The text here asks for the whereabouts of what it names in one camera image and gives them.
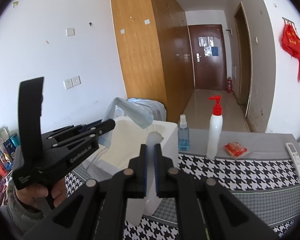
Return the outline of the person left hand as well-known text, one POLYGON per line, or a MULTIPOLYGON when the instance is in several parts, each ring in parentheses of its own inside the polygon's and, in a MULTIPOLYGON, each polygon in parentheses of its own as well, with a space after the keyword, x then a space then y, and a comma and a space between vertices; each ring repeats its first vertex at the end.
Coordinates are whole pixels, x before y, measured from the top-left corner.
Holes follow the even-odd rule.
POLYGON ((35 209, 39 209, 36 200, 38 198, 46 198, 49 193, 51 193, 51 196, 53 197, 54 207, 57 207, 64 200, 66 200, 67 191, 65 186, 65 178, 57 181, 51 191, 39 184, 33 184, 22 190, 15 189, 16 197, 23 204, 34 207, 35 209))

